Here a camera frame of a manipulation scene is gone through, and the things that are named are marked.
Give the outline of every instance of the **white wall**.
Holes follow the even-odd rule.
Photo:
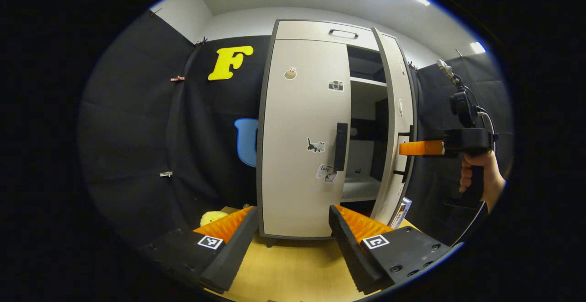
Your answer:
[[[214,40],[250,35],[272,35],[275,20],[285,18],[314,19],[348,23],[368,28],[376,27],[381,32],[396,37],[407,61],[413,61],[413,65],[417,68],[423,68],[434,64],[438,59],[444,59],[417,41],[405,37],[388,27],[355,16],[340,14],[339,12],[311,8],[268,7],[220,14],[211,18],[203,31],[197,35],[197,38],[206,37],[209,40]]]
[[[204,0],[161,0],[150,8],[189,41],[196,43],[203,28],[212,18]]]

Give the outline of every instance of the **cabinet handle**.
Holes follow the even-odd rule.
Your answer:
[[[413,136],[413,125],[409,125],[409,131],[400,131],[398,133],[398,136],[408,136],[410,140],[414,139]],[[409,165],[411,164],[411,159],[413,158],[413,156],[407,156],[407,161],[405,162],[405,169],[403,171],[397,171],[394,170],[393,173],[397,173],[398,175],[402,175],[402,180],[401,183],[405,183],[405,181],[407,181],[407,174],[408,174],[408,170],[409,170]]]
[[[329,34],[333,34],[333,31],[339,31],[339,32],[345,32],[345,33],[352,33],[354,35],[353,39],[358,38],[358,33],[354,33],[354,32],[349,32],[349,31],[344,31],[344,30],[336,30],[336,29],[331,29]]]
[[[333,170],[343,171],[346,164],[346,144],[348,143],[348,124],[337,123],[336,149],[334,150]]]

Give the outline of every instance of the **blue letter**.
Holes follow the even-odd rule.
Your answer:
[[[258,120],[238,119],[234,122],[238,129],[238,157],[243,163],[256,167],[256,134]]]

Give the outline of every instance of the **camera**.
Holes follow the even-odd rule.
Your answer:
[[[329,89],[333,89],[333,90],[335,90],[335,91],[340,91],[340,92],[342,92],[342,91],[344,91],[344,83],[343,83],[343,82],[341,82],[341,81],[337,81],[337,80],[330,81],[330,82],[328,83],[328,88],[329,88]]]

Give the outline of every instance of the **wooden table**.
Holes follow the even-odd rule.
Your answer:
[[[409,225],[403,220],[401,227]],[[367,296],[356,289],[334,239],[277,240],[268,248],[269,240],[255,235],[232,287],[218,295],[237,302],[350,302]]]

